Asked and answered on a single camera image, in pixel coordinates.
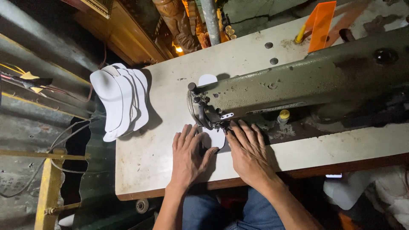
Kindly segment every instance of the wooden statue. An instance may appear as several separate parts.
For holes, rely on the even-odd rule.
[[[192,35],[189,18],[182,0],[152,1],[185,54],[202,49],[196,35]]]

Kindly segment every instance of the right hand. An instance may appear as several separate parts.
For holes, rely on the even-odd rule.
[[[242,120],[238,123],[240,127],[234,121],[230,122],[236,137],[230,130],[226,134],[234,170],[246,184],[261,194],[271,185],[283,185],[271,167],[271,158],[267,155],[263,136],[258,127],[253,124],[249,128]]]

